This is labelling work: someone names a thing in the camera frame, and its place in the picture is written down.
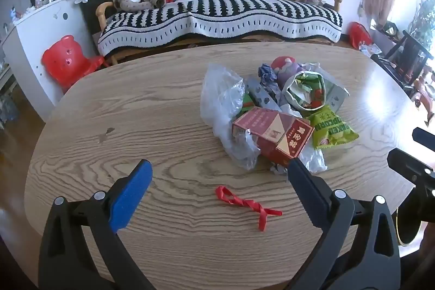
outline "wooden sofa frame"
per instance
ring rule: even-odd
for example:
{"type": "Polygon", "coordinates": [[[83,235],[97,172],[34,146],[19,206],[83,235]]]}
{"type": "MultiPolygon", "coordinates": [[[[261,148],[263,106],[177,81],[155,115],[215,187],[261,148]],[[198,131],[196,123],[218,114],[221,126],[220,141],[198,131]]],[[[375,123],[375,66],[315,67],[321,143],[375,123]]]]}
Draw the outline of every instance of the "wooden sofa frame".
{"type": "MultiPolygon", "coordinates": [[[[342,2],[342,0],[334,0],[334,10],[336,12],[339,11],[341,2],[342,2]]],[[[101,31],[103,31],[107,26],[107,19],[106,19],[106,15],[105,15],[106,9],[109,7],[113,7],[113,6],[114,6],[113,2],[105,2],[105,3],[100,4],[95,12],[95,14],[98,18],[98,21],[100,23],[101,31]]],[[[249,34],[246,34],[245,36],[243,36],[241,38],[241,41],[252,41],[252,40],[263,41],[263,42],[282,41],[281,38],[278,38],[278,37],[274,36],[273,34],[270,34],[270,35],[249,35],[249,34]]],[[[330,42],[329,40],[324,39],[324,38],[314,39],[313,41],[326,42],[326,43],[330,43],[333,45],[332,42],[330,42]]],[[[175,41],[174,43],[171,43],[169,45],[165,45],[162,47],[167,48],[167,47],[172,47],[172,46],[190,45],[190,44],[198,44],[198,43],[204,43],[204,42],[207,42],[207,39],[204,39],[204,38],[183,39],[180,41],[175,41]]],[[[112,65],[115,65],[115,64],[118,64],[118,60],[120,60],[120,59],[124,59],[128,56],[137,55],[139,53],[143,53],[143,52],[153,50],[153,49],[155,49],[155,47],[151,47],[151,48],[126,48],[126,49],[121,50],[121,51],[113,54],[112,56],[110,56],[110,60],[112,61],[112,65]]]]}

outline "black chair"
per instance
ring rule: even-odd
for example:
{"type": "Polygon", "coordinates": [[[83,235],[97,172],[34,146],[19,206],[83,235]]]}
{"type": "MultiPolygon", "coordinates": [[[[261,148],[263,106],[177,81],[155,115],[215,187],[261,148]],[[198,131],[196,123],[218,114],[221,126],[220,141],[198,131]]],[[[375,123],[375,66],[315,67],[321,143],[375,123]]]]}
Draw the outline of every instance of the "black chair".
{"type": "Polygon", "coordinates": [[[403,38],[397,43],[386,55],[372,55],[370,58],[375,61],[382,69],[384,69],[390,77],[405,92],[412,92],[413,83],[420,75],[428,58],[434,57],[429,51],[423,47],[416,39],[403,30],[403,38]],[[389,59],[397,52],[393,64],[389,59]]]}

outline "table top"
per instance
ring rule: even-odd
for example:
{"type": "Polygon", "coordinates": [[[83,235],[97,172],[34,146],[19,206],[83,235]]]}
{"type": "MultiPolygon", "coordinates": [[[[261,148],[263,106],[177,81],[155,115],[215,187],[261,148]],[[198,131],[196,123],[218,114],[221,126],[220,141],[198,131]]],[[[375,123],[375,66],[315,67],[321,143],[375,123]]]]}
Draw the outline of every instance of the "table top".
{"type": "MultiPolygon", "coordinates": [[[[321,230],[265,158],[253,171],[235,166],[199,110],[208,63],[246,77],[280,55],[320,62],[350,92],[338,114],[360,137],[323,150],[328,170],[319,175],[352,198],[381,194],[395,210],[412,184],[388,168],[388,152],[398,146],[424,162],[435,161],[434,153],[412,141],[412,130],[422,126],[414,104],[360,52],[269,42],[173,51],[81,79],[53,111],[34,150],[24,196],[30,224],[42,234],[55,197],[88,199],[146,158],[153,181],[118,234],[157,289],[257,289],[289,280],[321,230]],[[219,185],[283,215],[269,216],[260,232],[257,213],[216,198],[219,185]]],[[[85,236],[97,267],[107,274],[88,230],[85,236]]]]}

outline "red plastic chair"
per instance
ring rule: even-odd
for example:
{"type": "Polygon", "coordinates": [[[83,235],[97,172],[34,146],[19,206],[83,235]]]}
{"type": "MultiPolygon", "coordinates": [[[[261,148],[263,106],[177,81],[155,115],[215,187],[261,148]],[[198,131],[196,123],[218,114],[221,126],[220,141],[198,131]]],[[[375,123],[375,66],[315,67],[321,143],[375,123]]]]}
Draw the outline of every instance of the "red plastic chair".
{"type": "Polygon", "coordinates": [[[66,35],[53,44],[44,52],[41,62],[64,92],[101,65],[108,66],[101,55],[92,59],[86,58],[73,35],[66,35]]]}

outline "green plant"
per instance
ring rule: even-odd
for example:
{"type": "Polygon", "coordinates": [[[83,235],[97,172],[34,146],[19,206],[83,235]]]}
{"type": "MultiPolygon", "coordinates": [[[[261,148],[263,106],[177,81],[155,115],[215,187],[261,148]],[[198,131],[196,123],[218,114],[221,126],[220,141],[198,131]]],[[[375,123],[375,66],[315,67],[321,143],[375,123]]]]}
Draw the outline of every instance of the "green plant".
{"type": "Polygon", "coordinates": [[[414,19],[408,26],[408,33],[430,51],[434,39],[434,30],[435,0],[425,0],[415,12],[414,19]]]}

